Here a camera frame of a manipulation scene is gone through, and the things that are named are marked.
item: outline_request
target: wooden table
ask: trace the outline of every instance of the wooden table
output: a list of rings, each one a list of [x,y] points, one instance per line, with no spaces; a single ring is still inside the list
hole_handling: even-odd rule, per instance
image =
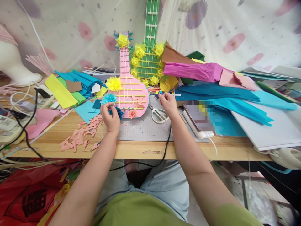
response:
[[[8,79],[0,82],[0,85],[8,83]],[[30,94],[35,94],[31,87]],[[15,95],[16,99],[22,98],[23,95]],[[80,116],[75,112],[71,112],[58,124],[51,128],[47,133],[41,136],[31,146],[35,148],[42,156],[46,158],[91,158],[94,151],[89,150],[94,143],[98,143],[106,132],[105,124],[98,127],[94,138],[90,135],[85,136],[84,140],[89,139],[89,144],[84,151],[83,145],[77,146],[77,152],[67,150],[61,152],[59,143],[64,141],[68,136],[71,136],[75,129],[78,129],[77,124],[82,122]],[[271,161],[268,155],[260,154],[253,149],[253,144],[248,138],[238,137],[219,137],[214,136],[212,140],[215,142],[218,154],[215,156],[215,148],[210,143],[198,143],[204,151],[208,159],[211,160],[232,160],[232,161]],[[116,159],[161,159],[163,157],[166,142],[158,141],[117,141]],[[11,147],[23,147],[11,155],[11,157],[37,157],[33,151],[29,151],[25,141],[20,144],[11,145]],[[165,159],[176,159],[174,142],[169,142]]]

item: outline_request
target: yellow paper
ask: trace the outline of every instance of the yellow paper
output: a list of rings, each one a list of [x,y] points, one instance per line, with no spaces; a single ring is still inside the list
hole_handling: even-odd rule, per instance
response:
[[[107,91],[108,91],[108,89],[102,86],[101,89],[100,89],[100,91],[98,91],[96,93],[96,96],[102,97]]]
[[[72,96],[53,74],[46,79],[45,85],[53,92],[54,97],[60,103],[62,108],[68,108],[78,103],[74,96]]]
[[[197,59],[192,59],[192,60],[195,61],[195,62],[198,62],[198,63],[206,63],[206,62],[204,62],[202,60],[197,60]]]
[[[162,79],[160,79],[160,90],[162,92],[169,92],[178,84],[178,82],[179,81],[175,76],[168,75],[168,79],[166,79],[166,82],[162,82]]]

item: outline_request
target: white mannequin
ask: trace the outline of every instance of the white mannequin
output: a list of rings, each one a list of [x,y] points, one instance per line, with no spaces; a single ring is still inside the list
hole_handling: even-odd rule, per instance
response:
[[[14,86],[21,87],[42,80],[40,74],[32,73],[23,65],[16,45],[0,40],[0,53],[0,71],[11,78],[10,84],[18,83]]]

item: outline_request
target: scissors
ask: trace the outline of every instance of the scissors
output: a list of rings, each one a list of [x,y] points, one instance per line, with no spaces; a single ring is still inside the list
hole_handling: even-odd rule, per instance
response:
[[[149,106],[149,108],[152,109],[152,111],[151,111],[151,118],[154,120],[154,122],[161,124],[161,123],[164,123],[165,121],[167,121],[169,119],[168,116],[166,117],[166,116],[164,116],[163,114],[160,113],[160,112],[162,112],[165,115],[167,115],[166,112],[163,109],[154,108],[150,104],[148,106]]]

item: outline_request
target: green t-shirt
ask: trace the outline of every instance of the green t-shirt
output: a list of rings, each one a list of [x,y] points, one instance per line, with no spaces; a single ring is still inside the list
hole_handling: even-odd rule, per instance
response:
[[[92,226],[187,226],[160,200],[149,194],[131,192],[117,195],[109,202]],[[219,208],[216,226],[262,226],[262,224],[242,206],[228,204]]]

